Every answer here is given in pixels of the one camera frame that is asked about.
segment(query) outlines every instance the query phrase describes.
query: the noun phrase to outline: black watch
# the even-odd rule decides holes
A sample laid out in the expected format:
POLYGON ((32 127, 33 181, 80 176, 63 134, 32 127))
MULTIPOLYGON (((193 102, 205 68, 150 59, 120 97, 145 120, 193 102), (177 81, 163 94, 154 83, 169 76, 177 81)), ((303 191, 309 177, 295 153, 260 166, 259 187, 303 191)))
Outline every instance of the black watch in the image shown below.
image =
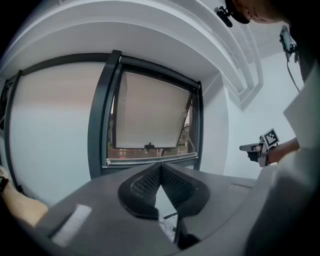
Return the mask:
POLYGON ((3 176, 0 176, 0 193, 2 193, 8 183, 8 179, 3 177, 3 176))

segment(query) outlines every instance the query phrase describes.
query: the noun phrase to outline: dark gray window frame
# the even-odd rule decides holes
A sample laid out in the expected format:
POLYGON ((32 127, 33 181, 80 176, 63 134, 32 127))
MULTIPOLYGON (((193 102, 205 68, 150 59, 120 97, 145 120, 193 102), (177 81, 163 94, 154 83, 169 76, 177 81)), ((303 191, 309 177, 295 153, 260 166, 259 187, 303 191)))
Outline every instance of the dark gray window frame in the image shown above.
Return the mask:
POLYGON ((11 93, 8 99, 6 114, 5 114, 5 125, 4 125, 4 144, 5 144, 5 157, 7 159, 8 168, 10 175, 12 177, 12 181, 15 187, 22 192, 22 187, 18 184, 12 158, 10 151, 10 122, 11 122, 11 112, 12 106, 14 102, 15 93, 19 84, 19 79, 22 76, 29 75, 33 72, 43 70, 46 68, 71 64, 71 63, 84 63, 84 62, 99 62, 105 63, 105 67, 102 71, 101 76, 99 78, 99 82, 97 84, 97 88, 94 93, 89 124, 88 124, 88 163, 89 163, 89 172, 91 179, 97 178, 102 175, 107 175, 115 172, 119 172, 125 169, 128 169, 132 166, 107 166, 107 144, 108 144, 108 128, 104 125, 107 124, 109 127, 109 119, 112 107, 112 101, 114 95, 116 93, 116 85, 117 80, 114 79, 115 75, 120 74, 121 70, 126 66, 136 67, 137 70, 149 70, 150 74, 162 74, 161 77, 157 77, 157 79, 170 78, 170 81, 175 81, 175 84, 178 84, 184 89, 188 91, 194 91, 194 95, 196 99, 196 111, 192 118, 197 119, 197 132, 195 137, 196 140, 196 151, 197 157, 191 159, 176 159, 170 161, 170 163, 174 163, 181 166, 191 166, 194 165, 195 170, 199 170, 202 158, 202 144, 203 144, 203 98, 202 98, 202 88, 200 82, 195 82, 188 77, 175 72, 172 69, 166 68, 164 66, 145 61, 142 59, 125 56, 122 55, 121 51, 114 50, 112 53, 76 53, 69 54, 65 56, 60 56, 52 59, 48 59, 37 63, 33 66, 30 66, 24 70, 19 70, 19 72, 12 76, 10 79, 6 81, 6 85, 12 84, 11 93))

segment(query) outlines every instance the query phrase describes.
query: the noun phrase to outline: wire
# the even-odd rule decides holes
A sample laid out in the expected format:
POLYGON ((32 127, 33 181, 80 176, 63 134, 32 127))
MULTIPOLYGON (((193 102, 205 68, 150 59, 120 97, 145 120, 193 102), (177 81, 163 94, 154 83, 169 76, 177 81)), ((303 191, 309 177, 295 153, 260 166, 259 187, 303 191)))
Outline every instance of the wire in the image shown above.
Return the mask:
POLYGON ((292 76, 292 74, 291 74, 291 71, 290 71, 290 68, 289 68, 289 59, 288 59, 288 58, 286 59, 286 67, 288 68, 289 75, 290 75, 290 77, 291 77, 291 79, 292 79, 292 82, 294 83, 295 88, 296 88, 296 89, 298 90, 298 92, 300 93, 300 90, 299 90, 298 86, 296 85, 296 82, 295 82, 295 80, 294 80, 294 78, 293 78, 293 76, 292 76))

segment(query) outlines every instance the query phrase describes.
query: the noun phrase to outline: black and white square marker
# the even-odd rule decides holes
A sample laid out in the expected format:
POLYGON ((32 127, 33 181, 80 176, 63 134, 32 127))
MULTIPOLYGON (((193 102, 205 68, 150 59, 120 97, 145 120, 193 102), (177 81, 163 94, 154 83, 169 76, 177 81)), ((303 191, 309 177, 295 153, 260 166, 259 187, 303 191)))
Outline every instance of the black and white square marker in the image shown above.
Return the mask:
POLYGON ((271 129, 268 132, 266 132, 264 135, 262 135, 265 145, 267 149, 270 149, 271 147, 275 146, 279 142, 279 138, 275 132, 275 129, 271 129))

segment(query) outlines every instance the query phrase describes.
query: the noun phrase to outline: white strip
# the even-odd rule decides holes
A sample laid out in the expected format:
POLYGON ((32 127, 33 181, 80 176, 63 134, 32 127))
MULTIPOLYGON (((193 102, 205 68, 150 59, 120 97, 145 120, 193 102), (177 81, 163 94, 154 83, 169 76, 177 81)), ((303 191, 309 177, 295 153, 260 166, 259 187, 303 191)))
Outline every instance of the white strip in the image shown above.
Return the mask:
POLYGON ((92 209, 86 205, 78 204, 75 211, 53 236, 52 242, 61 247, 66 247, 72 238, 78 233, 79 229, 90 215, 92 209))

